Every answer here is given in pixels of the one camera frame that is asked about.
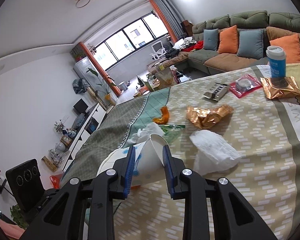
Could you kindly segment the white office chair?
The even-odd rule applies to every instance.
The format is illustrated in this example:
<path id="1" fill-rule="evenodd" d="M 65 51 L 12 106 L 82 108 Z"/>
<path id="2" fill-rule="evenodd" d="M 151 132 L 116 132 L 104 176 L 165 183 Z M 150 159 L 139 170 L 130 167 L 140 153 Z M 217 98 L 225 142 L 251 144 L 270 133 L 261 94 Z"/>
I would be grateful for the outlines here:
<path id="1" fill-rule="evenodd" d="M 153 53 L 151 53 L 151 57 L 154 60 L 160 59 L 162 56 L 166 54 L 166 49 L 164 48 L 161 41 L 158 41 L 151 45 Z"/>

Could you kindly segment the white tissue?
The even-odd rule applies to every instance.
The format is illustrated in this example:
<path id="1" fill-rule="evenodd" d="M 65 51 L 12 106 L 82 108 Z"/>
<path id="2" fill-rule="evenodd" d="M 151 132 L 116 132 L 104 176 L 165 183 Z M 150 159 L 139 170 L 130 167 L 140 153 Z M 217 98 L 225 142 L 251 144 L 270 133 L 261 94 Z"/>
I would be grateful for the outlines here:
<path id="1" fill-rule="evenodd" d="M 195 131 L 190 140 L 197 149 L 193 170 L 201 176 L 226 171 L 236 166 L 241 156 L 217 133 L 209 130 Z"/>

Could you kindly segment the orange peel piece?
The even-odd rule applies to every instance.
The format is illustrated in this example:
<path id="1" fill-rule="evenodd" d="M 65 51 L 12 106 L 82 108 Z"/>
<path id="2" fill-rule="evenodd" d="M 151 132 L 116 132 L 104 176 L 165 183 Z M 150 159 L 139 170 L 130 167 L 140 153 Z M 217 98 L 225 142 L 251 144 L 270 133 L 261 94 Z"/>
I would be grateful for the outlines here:
<path id="1" fill-rule="evenodd" d="M 167 106 L 161 107 L 160 110 L 161 110 L 161 117 L 153 118 L 153 122 L 158 125 L 165 125 L 168 123 L 170 114 L 169 114 Z"/>

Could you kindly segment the far blue cushion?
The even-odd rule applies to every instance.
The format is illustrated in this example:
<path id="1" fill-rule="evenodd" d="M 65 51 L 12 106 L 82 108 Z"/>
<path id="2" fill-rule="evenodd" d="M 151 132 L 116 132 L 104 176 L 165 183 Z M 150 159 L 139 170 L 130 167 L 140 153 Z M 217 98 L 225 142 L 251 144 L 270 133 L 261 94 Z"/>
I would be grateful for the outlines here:
<path id="1" fill-rule="evenodd" d="M 216 51 L 217 47 L 218 47 L 218 29 L 205 29 L 203 48 L 205 50 Z"/>

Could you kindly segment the green clear plastic snack bag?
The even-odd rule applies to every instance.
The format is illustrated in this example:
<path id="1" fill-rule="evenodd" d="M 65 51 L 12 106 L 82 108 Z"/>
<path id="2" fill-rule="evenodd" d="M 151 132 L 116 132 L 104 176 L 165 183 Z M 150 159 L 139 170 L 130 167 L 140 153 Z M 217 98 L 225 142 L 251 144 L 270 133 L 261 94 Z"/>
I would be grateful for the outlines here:
<path id="1" fill-rule="evenodd" d="M 159 125 L 164 135 L 162 136 L 168 144 L 173 143 L 185 129 L 185 125 L 165 124 Z"/>

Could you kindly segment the orange cushion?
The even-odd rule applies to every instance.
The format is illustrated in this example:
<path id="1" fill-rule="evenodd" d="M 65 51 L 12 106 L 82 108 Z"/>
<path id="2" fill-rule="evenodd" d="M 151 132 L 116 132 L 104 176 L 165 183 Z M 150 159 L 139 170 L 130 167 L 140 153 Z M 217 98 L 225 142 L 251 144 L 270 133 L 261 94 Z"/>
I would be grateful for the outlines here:
<path id="1" fill-rule="evenodd" d="M 218 52 L 236 54 L 238 51 L 239 39 L 237 25 L 222 30 L 219 34 Z"/>
<path id="2" fill-rule="evenodd" d="M 271 40 L 270 45 L 279 46 L 285 51 L 286 63 L 300 63 L 300 39 L 298 34 Z"/>

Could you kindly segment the cluttered black coffee table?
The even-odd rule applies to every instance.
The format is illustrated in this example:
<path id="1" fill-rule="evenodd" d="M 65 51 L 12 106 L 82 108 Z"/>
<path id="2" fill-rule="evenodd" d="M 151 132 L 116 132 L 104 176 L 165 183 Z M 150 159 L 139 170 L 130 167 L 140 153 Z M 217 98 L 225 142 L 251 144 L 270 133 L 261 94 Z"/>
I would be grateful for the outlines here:
<path id="1" fill-rule="evenodd" d="M 136 93 L 133 95 L 135 98 L 190 81 L 191 78 L 180 72 L 175 65 L 164 68 L 160 64 L 155 67 L 154 74 L 147 74 L 147 80 L 143 80 L 139 76 L 137 76 L 137 80 L 139 85 L 136 87 Z"/>

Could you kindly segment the large window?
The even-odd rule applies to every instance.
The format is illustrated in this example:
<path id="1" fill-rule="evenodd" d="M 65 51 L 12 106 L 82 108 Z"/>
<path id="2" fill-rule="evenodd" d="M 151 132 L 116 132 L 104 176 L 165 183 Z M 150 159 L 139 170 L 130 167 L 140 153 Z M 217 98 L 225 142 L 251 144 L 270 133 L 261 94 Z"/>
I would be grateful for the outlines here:
<path id="1" fill-rule="evenodd" d="M 164 23 L 153 12 L 134 20 L 91 49 L 104 70 L 127 58 L 151 42 L 168 34 Z"/>

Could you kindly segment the small black monitor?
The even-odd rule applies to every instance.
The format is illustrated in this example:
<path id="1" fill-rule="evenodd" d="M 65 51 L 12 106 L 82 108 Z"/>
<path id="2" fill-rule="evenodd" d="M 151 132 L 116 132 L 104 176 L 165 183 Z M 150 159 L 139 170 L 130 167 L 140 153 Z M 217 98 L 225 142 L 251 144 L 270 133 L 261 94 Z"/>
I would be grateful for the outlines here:
<path id="1" fill-rule="evenodd" d="M 73 109 L 77 114 L 86 115 L 86 110 L 88 109 L 88 105 L 85 103 L 83 99 L 80 99 L 74 104 Z"/>

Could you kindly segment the tall green potted plant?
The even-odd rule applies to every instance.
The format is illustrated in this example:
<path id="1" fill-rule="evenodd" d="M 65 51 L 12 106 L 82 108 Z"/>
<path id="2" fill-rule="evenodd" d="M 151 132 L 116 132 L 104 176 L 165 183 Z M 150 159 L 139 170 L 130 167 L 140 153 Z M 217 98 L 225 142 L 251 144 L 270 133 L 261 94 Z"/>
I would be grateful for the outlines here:
<path id="1" fill-rule="evenodd" d="M 117 87 L 117 85 L 114 83 L 114 80 L 110 78 L 110 83 L 107 83 L 107 81 L 104 78 L 99 78 L 98 72 L 96 70 L 93 70 L 92 68 L 88 68 L 87 73 L 91 73 L 98 78 L 99 83 L 97 83 L 97 85 L 103 88 L 103 93 L 105 94 L 104 98 L 108 100 L 112 106 L 115 106 L 116 101 L 111 96 L 110 92 L 112 88 Z"/>

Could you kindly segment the red cookie packet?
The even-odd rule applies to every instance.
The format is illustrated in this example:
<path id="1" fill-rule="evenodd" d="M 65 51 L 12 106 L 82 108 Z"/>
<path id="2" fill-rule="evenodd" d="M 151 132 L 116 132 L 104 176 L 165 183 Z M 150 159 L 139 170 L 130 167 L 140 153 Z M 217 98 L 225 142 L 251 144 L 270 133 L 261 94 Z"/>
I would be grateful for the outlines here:
<path id="1" fill-rule="evenodd" d="M 230 92 L 237 98 L 242 98 L 261 87 L 262 85 L 257 78 L 247 74 L 230 83 Z"/>

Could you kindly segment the blue cushion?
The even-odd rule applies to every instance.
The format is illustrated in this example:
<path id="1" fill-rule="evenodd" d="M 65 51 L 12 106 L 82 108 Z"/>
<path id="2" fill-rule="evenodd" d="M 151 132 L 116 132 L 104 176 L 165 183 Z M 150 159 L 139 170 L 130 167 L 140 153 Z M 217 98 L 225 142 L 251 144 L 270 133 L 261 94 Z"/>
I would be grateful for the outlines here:
<path id="1" fill-rule="evenodd" d="M 203 48 L 205 50 L 216 51 L 217 47 L 218 47 L 218 29 L 205 29 Z"/>
<path id="2" fill-rule="evenodd" d="M 259 60 L 263 57 L 263 30 L 241 30 L 237 56 Z"/>

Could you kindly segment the white crushed paper cup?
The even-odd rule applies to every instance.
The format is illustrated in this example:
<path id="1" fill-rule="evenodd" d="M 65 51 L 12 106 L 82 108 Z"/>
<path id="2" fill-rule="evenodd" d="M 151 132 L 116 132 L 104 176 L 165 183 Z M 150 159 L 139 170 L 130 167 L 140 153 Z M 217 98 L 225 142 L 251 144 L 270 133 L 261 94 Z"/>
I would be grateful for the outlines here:
<path id="1" fill-rule="evenodd" d="M 165 179 L 162 151 L 167 141 L 158 134 L 150 134 L 148 139 L 134 145 L 135 161 L 132 186 L 140 186 Z M 97 176 L 114 167 L 115 161 L 125 158 L 128 147 L 111 152 L 98 168 Z"/>

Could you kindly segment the blue white lidded cup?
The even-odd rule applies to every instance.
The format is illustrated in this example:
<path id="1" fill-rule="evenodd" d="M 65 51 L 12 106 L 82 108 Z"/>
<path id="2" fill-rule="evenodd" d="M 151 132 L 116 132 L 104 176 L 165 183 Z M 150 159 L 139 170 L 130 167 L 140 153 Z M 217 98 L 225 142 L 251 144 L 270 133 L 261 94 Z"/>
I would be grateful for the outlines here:
<path id="1" fill-rule="evenodd" d="M 285 77 L 286 75 L 286 54 L 279 46 L 268 46 L 266 55 L 269 61 L 271 77 Z"/>

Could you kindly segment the near orange cushion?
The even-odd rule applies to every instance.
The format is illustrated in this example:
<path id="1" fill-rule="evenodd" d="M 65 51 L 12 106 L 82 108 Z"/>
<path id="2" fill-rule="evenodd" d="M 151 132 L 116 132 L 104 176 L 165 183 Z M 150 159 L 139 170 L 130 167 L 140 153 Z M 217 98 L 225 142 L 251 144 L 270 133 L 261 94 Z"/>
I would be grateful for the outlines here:
<path id="1" fill-rule="evenodd" d="M 271 40 L 270 45 L 279 46 L 285 51 L 286 63 L 300 63 L 300 39 L 298 34 Z"/>

